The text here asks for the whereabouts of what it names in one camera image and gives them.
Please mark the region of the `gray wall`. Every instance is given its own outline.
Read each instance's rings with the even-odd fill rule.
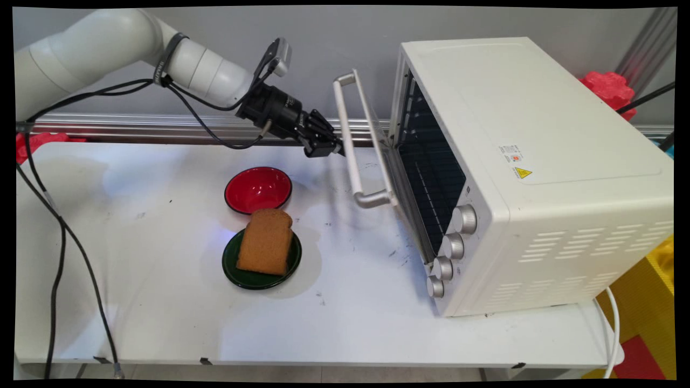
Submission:
[[[573,10],[448,6],[245,6],[151,8],[151,13],[225,58],[253,71],[278,36],[293,47],[290,72],[268,82],[294,95],[306,110],[336,117],[333,79],[357,68],[377,113],[390,116],[401,42],[434,39],[530,37],[576,77],[613,71],[652,9]],[[67,28],[89,10],[13,8],[14,49]],[[151,77],[138,63],[93,88]],[[348,101],[351,117],[362,117]],[[65,107],[73,113],[184,114],[169,91],[151,86],[136,95],[97,97]],[[214,113],[199,107],[201,113]]]
[[[659,69],[657,75],[649,82],[649,85],[640,91],[636,91],[636,97],[644,96],[676,80],[676,50]],[[638,112],[630,120],[635,125],[670,125],[674,123],[676,90],[671,90],[655,99],[645,102],[637,107]]]

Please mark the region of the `oven knob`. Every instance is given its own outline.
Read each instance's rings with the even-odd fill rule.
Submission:
[[[477,230],[477,215],[470,205],[453,209],[453,227],[458,233],[472,234]]]
[[[453,265],[451,259],[439,256],[433,260],[433,267],[431,273],[438,279],[450,280],[453,279]]]
[[[443,282],[434,275],[426,279],[426,292],[432,298],[443,298]]]
[[[443,236],[441,240],[441,252],[443,256],[449,259],[462,259],[465,256],[465,244],[462,242],[462,237],[459,233],[451,233]]]

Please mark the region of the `brown bread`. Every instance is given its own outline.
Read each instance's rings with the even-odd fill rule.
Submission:
[[[279,209],[264,208],[252,213],[239,247],[237,268],[285,275],[293,238],[293,231],[290,230],[292,225],[293,219]]]

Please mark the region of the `red bowl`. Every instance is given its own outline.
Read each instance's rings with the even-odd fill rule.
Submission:
[[[273,167],[254,167],[237,174],[225,186],[225,203],[238,213],[279,208],[293,192],[293,183]]]

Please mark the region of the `plate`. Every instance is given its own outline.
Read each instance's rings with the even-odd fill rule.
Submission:
[[[302,243],[299,242],[295,232],[293,232],[293,239],[290,241],[290,248],[288,250],[288,273],[280,276],[237,269],[239,247],[242,245],[245,230],[242,229],[231,238],[225,247],[225,251],[223,251],[223,272],[225,272],[225,276],[233,284],[248,290],[269,289],[287,280],[295,272],[299,262],[302,260]]]

